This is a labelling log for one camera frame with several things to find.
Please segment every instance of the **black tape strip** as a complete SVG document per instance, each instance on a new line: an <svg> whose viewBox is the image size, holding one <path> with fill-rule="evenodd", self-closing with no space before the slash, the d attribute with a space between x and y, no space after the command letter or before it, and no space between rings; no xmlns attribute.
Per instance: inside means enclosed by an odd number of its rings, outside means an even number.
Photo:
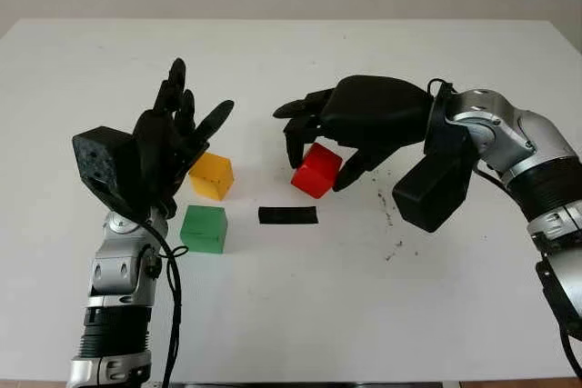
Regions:
<svg viewBox="0 0 582 388"><path fill-rule="evenodd" d="M261 224L318 224L314 206L272 208L258 207L258 222Z"/></svg>

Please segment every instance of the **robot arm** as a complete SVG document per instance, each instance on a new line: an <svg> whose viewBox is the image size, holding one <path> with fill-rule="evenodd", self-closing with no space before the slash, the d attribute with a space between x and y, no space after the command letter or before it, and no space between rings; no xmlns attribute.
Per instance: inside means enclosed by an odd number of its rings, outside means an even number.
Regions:
<svg viewBox="0 0 582 388"><path fill-rule="evenodd" d="M544 116L491 90L444 93L446 122L464 126L528 220L536 271L560 328L582 341L582 164Z"/></svg>
<svg viewBox="0 0 582 388"><path fill-rule="evenodd" d="M154 228L165 236L165 218L157 212L152 217ZM159 250L146 229L118 213L107 215L104 242L92 266L85 333L71 363L68 388L137 387L149 379L147 326L162 271Z"/></svg>
<svg viewBox="0 0 582 388"><path fill-rule="evenodd" d="M182 296L175 250L165 241L166 220L176 214L173 197L186 172L234 106L224 101L196 126L194 96L184 89L185 79L186 66L178 58L154 107L140 116L132 134L101 126L73 138L82 181L111 212L93 261L85 332L68 388L137 388L147 381L147 326L162 257L174 299L163 387L169 385Z"/></svg>
<svg viewBox="0 0 582 388"><path fill-rule="evenodd" d="M436 97L430 85L440 82ZM582 341L582 165L556 127L542 115L512 106L491 90L457 93L441 79L424 92L407 82L351 76L336 88L285 104L276 118L285 129L292 166L304 143L318 135L357 152L340 170L334 190L373 170L399 147L424 140L423 159L394 187L402 217L428 232L465 201L469 179L483 160L528 220L541 261L536 270L557 318L567 357L582 370L567 336Z"/></svg>

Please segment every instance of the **block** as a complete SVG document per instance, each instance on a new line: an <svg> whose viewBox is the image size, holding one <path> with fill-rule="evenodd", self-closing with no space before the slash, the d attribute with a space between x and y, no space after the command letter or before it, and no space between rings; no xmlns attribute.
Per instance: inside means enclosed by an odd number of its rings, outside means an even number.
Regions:
<svg viewBox="0 0 582 388"><path fill-rule="evenodd" d="M313 143L291 184L318 199L334 186L341 164L340 156L321 144Z"/></svg>
<svg viewBox="0 0 582 388"><path fill-rule="evenodd" d="M213 200L225 198L235 181L230 160L206 152L188 172L194 191Z"/></svg>
<svg viewBox="0 0 582 388"><path fill-rule="evenodd" d="M189 252L221 254L226 238L225 208L189 205L180 239Z"/></svg>

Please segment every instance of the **table surface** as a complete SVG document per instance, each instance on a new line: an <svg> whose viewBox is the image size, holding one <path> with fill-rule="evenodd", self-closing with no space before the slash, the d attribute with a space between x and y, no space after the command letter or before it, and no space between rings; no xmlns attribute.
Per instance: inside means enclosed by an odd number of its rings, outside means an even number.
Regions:
<svg viewBox="0 0 582 388"><path fill-rule="evenodd" d="M280 104L352 74L486 87L552 119L582 152L582 57L545 22L24 20L0 40L0 378L65 380L82 333L105 208L81 184L71 137L131 131L176 56L198 120L236 101L210 151L235 184L222 255L180 258L178 381L425 381L570 375L534 272L526 221L473 178L438 232L403 222L399 151L339 194L288 181ZM324 142L334 150L335 144ZM343 156L349 151L341 150ZM176 196L211 204L188 183ZM320 224L260 225L257 207L316 205ZM171 298L157 286L153 379Z"/></svg>

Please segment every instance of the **wire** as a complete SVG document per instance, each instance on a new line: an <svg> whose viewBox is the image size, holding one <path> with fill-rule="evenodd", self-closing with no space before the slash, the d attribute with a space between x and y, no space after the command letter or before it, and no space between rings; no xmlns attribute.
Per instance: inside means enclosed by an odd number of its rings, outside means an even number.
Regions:
<svg viewBox="0 0 582 388"><path fill-rule="evenodd" d="M567 361L570 363L572 370L578 377L582 380L582 368L578 363L574 352L572 351L572 344L570 343L570 336L567 334L566 330L560 328L560 340L562 342L562 347L564 347L564 354L566 355Z"/></svg>
<svg viewBox="0 0 582 388"><path fill-rule="evenodd" d="M185 246L178 246L171 249L164 237L151 225L149 222L140 223L154 238L160 243L165 254L158 256L167 259L166 263L166 277L170 290L172 291L172 298L174 300L174 311L172 312L172 327L170 329L170 342L167 350L166 369L164 370L164 381L162 387L168 388L170 384L170 376L174 370L176 359L178 356L178 348L180 345L180 323L182 318L182 283L180 282L180 272L176 258L186 254Z"/></svg>
<svg viewBox="0 0 582 388"><path fill-rule="evenodd" d="M440 77L435 77L435 78L431 79L430 81L428 81L428 85L426 86L426 92L429 93L430 95L433 95L431 91L432 91L432 86L435 83L439 83L441 85L449 84L449 85L451 85L451 90L453 90L453 92L455 92L455 93L457 92L457 90L453 87L453 85L450 84L449 82L447 82L445 79L441 79Z"/></svg>
<svg viewBox="0 0 582 388"><path fill-rule="evenodd" d="M511 194L509 194L509 192L507 191L505 186L503 186L503 184L501 184L495 177L493 177L491 174L486 173L483 170L479 169L478 163L476 163L475 166L473 167L473 172L475 172L476 174L478 174L482 178L487 179L491 184L493 184L494 186L499 188L505 194L511 195Z"/></svg>

